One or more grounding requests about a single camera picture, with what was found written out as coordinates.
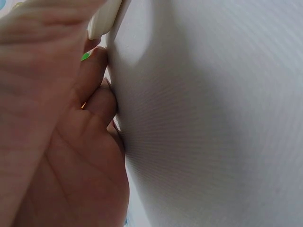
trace finger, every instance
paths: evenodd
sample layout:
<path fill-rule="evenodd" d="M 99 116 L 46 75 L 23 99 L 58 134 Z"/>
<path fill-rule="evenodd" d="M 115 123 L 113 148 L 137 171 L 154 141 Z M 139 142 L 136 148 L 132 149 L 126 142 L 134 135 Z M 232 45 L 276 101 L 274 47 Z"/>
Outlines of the finger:
<path fill-rule="evenodd" d="M 39 42 L 85 32 L 91 17 L 106 0 L 27 0 L 0 26 L 0 41 Z"/>
<path fill-rule="evenodd" d="M 116 114 L 116 106 L 116 98 L 109 83 L 104 79 L 101 86 L 89 98 L 84 109 L 98 115 L 104 126 L 107 127 Z"/>
<path fill-rule="evenodd" d="M 93 50 L 89 58 L 81 62 L 75 90 L 82 106 L 100 86 L 107 67 L 107 51 L 102 47 Z"/>
<path fill-rule="evenodd" d="M 18 10 L 21 8 L 36 9 L 37 12 L 41 10 L 41 13 L 46 13 L 44 16 L 53 16 L 57 22 L 70 24 L 89 21 L 105 2 L 106 0 L 28 0 Z"/>
<path fill-rule="evenodd" d="M 94 49 L 101 42 L 101 39 L 89 40 L 89 34 L 87 34 L 87 39 L 84 45 L 84 53 Z"/>

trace white fabric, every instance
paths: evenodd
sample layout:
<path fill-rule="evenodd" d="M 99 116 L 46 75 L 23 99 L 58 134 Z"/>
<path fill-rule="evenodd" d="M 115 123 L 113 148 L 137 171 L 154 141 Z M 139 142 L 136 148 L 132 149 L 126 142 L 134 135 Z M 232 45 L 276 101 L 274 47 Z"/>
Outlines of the white fabric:
<path fill-rule="evenodd" d="M 152 227 L 303 226 L 301 0 L 125 1 L 108 43 Z"/>

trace palm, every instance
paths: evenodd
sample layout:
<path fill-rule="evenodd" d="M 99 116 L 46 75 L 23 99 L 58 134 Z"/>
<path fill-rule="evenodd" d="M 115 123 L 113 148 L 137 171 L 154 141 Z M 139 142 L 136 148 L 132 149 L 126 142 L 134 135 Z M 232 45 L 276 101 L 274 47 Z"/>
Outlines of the palm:
<path fill-rule="evenodd" d="M 106 88 L 102 92 L 110 95 Z M 87 107 L 91 110 L 82 110 L 73 94 L 53 131 L 16 225 L 122 225 L 129 193 L 122 146 L 110 133 L 112 126 L 106 130 L 99 103 L 92 100 Z"/>

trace white stretch fabric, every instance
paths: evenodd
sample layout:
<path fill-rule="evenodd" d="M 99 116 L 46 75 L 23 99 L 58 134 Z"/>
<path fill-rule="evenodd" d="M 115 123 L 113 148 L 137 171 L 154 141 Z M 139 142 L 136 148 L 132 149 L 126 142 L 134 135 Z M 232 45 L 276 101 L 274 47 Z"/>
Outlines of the white stretch fabric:
<path fill-rule="evenodd" d="M 121 12 L 111 76 L 150 225 L 302 227 L 302 0 L 126 0 Z"/>

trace skin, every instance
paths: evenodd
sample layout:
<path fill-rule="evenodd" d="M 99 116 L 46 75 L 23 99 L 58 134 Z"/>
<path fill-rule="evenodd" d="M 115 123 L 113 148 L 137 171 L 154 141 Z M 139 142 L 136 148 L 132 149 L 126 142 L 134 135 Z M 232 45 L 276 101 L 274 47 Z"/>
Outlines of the skin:
<path fill-rule="evenodd" d="M 129 186 L 107 52 L 80 62 L 99 43 L 86 29 L 104 2 L 28 0 L 0 21 L 2 227 L 123 226 Z"/>

